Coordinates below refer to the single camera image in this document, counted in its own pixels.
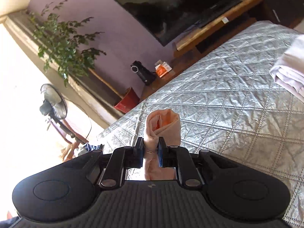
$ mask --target tv screen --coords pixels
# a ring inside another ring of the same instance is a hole
[[[163,46],[232,0],[116,0]]]

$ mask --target folded white sheet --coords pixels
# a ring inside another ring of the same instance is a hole
[[[275,83],[304,102],[304,35],[296,38],[270,69]]]

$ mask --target black camera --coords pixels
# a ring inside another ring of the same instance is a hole
[[[146,69],[139,61],[131,64],[131,70],[141,78],[146,86],[149,86],[156,79],[155,74]]]

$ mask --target purple wall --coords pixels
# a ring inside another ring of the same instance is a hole
[[[29,9],[40,12],[46,3],[59,3],[62,0],[31,0]],[[133,87],[140,96],[144,84],[131,72],[130,64],[141,61],[149,70],[159,59],[170,61],[173,58],[172,43],[163,47],[136,19],[114,0],[68,0],[59,11],[63,20],[94,19],[83,33],[103,31],[91,46],[104,50],[96,62],[96,72],[109,81],[121,93]]]

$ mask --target silver quilted bedspread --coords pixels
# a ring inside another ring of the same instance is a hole
[[[146,116],[180,114],[181,145],[208,149],[281,179],[291,202],[284,219],[304,227],[304,103],[269,70],[299,33],[257,22],[211,52],[99,135],[105,153],[134,146]],[[129,179],[138,179],[138,170]]]

